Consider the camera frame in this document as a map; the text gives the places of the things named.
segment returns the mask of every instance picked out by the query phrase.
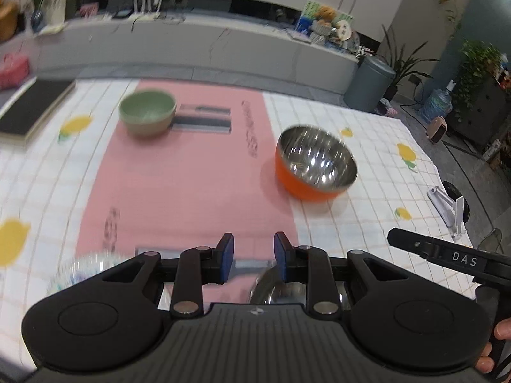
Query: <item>trash can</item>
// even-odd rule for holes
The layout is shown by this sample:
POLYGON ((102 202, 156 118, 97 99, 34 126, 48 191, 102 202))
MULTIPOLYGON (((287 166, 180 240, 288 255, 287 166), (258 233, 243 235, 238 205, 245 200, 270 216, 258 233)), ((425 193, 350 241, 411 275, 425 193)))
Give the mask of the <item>trash can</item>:
POLYGON ((372 112, 394 79, 395 72, 375 56, 366 56, 344 94, 351 109, 372 112))

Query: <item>pink placemat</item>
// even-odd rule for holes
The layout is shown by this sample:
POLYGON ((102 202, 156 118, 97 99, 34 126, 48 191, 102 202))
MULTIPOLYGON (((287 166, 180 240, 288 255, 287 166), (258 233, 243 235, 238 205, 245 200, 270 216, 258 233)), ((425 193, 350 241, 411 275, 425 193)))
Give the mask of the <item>pink placemat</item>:
MULTIPOLYGON (((184 250, 234 234, 236 259, 272 260, 273 235, 296 242, 287 193, 275 180, 275 139, 255 91, 142 81, 178 102, 175 126, 151 140, 120 122, 90 194, 77 256, 115 249, 184 250)), ((205 289, 205 301, 246 302, 254 276, 205 289)))

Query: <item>white bracket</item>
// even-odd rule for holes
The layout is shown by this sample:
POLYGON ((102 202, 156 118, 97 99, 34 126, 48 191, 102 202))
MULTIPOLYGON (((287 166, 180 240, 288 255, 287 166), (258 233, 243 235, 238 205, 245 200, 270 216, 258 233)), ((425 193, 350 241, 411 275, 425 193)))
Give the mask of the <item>white bracket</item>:
POLYGON ((435 206, 435 209, 440 213, 447 227, 454 229, 452 234, 453 240, 459 239, 463 234, 463 196, 454 201, 440 187, 435 186, 428 189, 428 197, 435 206))

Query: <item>hand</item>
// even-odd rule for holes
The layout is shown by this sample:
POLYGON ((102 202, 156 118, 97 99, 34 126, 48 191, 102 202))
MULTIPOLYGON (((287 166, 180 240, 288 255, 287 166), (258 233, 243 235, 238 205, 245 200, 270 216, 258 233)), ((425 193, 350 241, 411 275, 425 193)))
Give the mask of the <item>hand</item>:
MULTIPOLYGON (((511 318, 503 319, 500 323, 495 326, 494 333, 495 338, 498 340, 511 340, 511 318)), ((495 367, 495 362, 488 357, 492 350, 492 345, 486 343, 481 353, 481 357, 476 363, 476 369, 481 373, 489 373, 495 367)), ((509 383, 511 375, 507 378, 504 383, 509 383)))

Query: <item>green bowl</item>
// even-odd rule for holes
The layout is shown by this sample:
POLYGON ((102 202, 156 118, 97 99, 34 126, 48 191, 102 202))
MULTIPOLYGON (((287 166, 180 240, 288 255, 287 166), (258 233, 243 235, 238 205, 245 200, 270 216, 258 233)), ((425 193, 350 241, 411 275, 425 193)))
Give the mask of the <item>green bowl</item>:
POLYGON ((143 137, 166 131, 175 114, 175 98, 155 89, 135 92, 126 96, 119 105, 119 116, 128 131, 143 137))

